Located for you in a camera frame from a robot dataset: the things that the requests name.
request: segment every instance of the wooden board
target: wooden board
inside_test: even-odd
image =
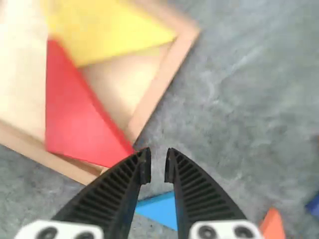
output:
[[[195,24],[154,0],[135,3],[177,32],[174,42],[81,69],[105,110],[133,143],[199,34]],[[0,143],[88,184],[102,167],[44,150],[47,29],[36,0],[7,1],[1,22]]]

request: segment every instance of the blue object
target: blue object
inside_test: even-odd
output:
[[[319,193],[307,205],[309,213],[319,219]]]
[[[174,192],[139,201],[135,212],[177,231]]]

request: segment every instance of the yellow triangle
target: yellow triangle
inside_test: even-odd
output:
[[[174,40],[173,30],[128,0],[42,0],[50,33],[76,66]]]

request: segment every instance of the gray floor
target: gray floor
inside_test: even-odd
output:
[[[141,198],[172,189],[163,169],[167,148],[176,147],[250,220],[275,206],[288,235],[318,238],[319,223],[304,204],[319,190],[319,1],[171,3],[203,33],[137,142],[153,153],[153,182]],[[82,188],[4,147],[0,179],[0,238],[50,218]],[[135,216],[130,238],[177,234]]]

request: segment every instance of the red puzzle piece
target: red puzzle piece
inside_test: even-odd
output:
[[[52,39],[47,43],[45,124],[45,147],[53,153],[112,167],[134,152]]]

